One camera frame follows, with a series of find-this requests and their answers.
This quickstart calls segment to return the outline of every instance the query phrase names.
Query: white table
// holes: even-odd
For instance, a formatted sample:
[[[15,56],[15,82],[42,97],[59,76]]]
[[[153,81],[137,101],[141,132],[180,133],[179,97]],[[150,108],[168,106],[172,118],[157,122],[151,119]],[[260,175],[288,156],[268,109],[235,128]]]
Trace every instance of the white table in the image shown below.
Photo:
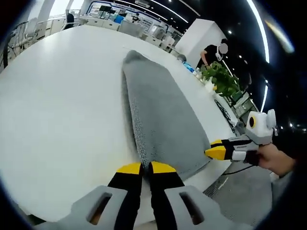
[[[59,220],[76,200],[107,185],[119,167],[138,161],[120,91],[122,60],[132,49],[168,68],[209,141],[233,136],[204,86],[171,54],[104,28],[56,33],[0,75],[0,173],[13,200],[33,215]],[[229,165],[212,161],[185,184],[203,191]],[[143,183],[136,225],[153,219]]]

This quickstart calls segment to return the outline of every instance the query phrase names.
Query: computer monitor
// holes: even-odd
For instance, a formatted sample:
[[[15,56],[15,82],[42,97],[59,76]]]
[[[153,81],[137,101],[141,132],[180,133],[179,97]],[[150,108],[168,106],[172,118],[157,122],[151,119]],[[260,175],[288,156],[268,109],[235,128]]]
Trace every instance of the computer monitor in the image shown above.
[[[105,11],[106,6],[101,6],[99,11]]]
[[[112,7],[111,6],[105,6],[105,12],[109,12],[110,10],[112,9]]]

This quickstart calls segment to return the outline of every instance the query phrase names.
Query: black shirt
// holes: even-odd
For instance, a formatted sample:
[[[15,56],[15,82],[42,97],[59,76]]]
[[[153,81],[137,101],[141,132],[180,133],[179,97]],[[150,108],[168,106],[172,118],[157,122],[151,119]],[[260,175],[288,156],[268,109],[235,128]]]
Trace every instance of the black shirt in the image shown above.
[[[217,51],[217,46],[209,45],[204,50],[207,51],[207,54],[205,54],[205,57],[206,57],[206,60],[208,62],[208,65],[211,65],[214,61],[219,62],[216,55],[215,55],[216,51]],[[197,64],[197,67],[200,68],[204,64],[205,63],[203,63],[202,59],[200,59],[200,61]]]

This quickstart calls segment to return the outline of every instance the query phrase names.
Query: potted plant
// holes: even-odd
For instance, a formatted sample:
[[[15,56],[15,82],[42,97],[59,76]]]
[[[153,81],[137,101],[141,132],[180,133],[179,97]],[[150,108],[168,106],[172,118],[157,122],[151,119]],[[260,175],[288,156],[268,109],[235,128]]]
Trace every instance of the potted plant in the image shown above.
[[[209,68],[202,65],[201,72],[202,79],[206,81],[209,81],[212,77],[213,90],[222,97],[230,97],[240,91],[240,87],[237,84],[239,79],[235,75],[232,77],[228,70],[216,61]]]

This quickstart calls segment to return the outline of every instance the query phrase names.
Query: office chair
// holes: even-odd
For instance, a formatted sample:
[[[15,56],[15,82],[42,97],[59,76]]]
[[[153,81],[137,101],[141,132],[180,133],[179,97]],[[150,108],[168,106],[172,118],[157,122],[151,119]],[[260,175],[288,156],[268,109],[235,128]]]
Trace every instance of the office chair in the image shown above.
[[[62,27],[61,31],[73,28],[74,26],[78,26],[79,24],[79,22],[75,22],[74,16],[71,13],[68,13],[66,16],[66,22]]]

